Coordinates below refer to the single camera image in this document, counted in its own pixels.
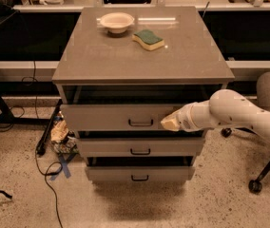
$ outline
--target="chair wheel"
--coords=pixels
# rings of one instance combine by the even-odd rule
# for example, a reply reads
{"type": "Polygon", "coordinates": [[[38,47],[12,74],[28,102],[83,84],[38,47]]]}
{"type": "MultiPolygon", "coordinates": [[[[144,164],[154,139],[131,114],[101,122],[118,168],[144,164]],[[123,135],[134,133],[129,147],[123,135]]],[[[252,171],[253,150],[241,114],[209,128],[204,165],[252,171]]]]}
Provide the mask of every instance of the chair wheel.
{"type": "Polygon", "coordinates": [[[261,191],[261,183],[257,180],[249,181],[249,190],[254,194],[258,194],[261,191]]]}
{"type": "Polygon", "coordinates": [[[223,137],[228,138],[231,135],[232,130],[230,128],[224,128],[221,133],[223,137]]]}

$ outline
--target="gray countertop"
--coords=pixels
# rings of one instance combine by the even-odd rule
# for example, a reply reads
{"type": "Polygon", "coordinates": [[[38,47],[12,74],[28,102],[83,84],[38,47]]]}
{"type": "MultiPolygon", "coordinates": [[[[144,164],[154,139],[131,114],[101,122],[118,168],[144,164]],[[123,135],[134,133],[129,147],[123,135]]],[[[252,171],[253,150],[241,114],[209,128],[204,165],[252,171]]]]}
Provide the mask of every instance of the gray countertop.
{"type": "Polygon", "coordinates": [[[85,8],[53,76],[55,84],[226,84],[234,75],[195,7],[85,8]],[[99,21],[111,12],[135,18],[121,37],[99,21]],[[144,50],[132,34],[151,29],[165,46],[144,50]]]}

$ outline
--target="white bowl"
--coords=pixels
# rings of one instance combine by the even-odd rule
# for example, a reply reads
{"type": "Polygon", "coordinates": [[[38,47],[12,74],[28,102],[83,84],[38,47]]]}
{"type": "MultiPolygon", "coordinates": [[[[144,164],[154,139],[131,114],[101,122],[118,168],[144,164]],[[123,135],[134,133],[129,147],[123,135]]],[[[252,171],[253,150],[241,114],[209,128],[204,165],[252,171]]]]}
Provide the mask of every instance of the white bowl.
{"type": "Polygon", "coordinates": [[[123,33],[134,22],[134,18],[124,12],[112,12],[101,17],[100,24],[111,33],[123,33]]]}

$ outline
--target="drawer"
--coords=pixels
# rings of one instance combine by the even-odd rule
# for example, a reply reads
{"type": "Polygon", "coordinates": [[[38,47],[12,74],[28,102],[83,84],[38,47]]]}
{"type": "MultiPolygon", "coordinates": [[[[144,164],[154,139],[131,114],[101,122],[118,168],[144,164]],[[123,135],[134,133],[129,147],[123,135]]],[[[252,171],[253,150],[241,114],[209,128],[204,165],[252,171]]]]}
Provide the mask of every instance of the drawer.
{"type": "Polygon", "coordinates": [[[164,130],[163,117],[182,104],[63,104],[61,110],[74,131],[164,130]]]}
{"type": "Polygon", "coordinates": [[[189,181],[192,166],[87,167],[90,181],[189,181]]]}
{"type": "Polygon", "coordinates": [[[78,139],[82,157],[198,156],[204,138],[78,139]]]}

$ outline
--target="chair leg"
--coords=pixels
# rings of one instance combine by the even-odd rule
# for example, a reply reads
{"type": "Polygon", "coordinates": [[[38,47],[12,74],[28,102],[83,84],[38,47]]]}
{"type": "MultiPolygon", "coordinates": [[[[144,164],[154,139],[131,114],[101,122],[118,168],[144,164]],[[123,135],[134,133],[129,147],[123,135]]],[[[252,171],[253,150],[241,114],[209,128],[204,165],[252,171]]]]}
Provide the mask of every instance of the chair leg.
{"type": "Polygon", "coordinates": [[[269,171],[270,171],[270,162],[267,163],[267,165],[264,167],[264,169],[260,172],[259,176],[255,180],[249,181],[248,187],[250,192],[258,194],[261,191],[260,181],[262,181],[264,177],[266,177],[269,171]]]}

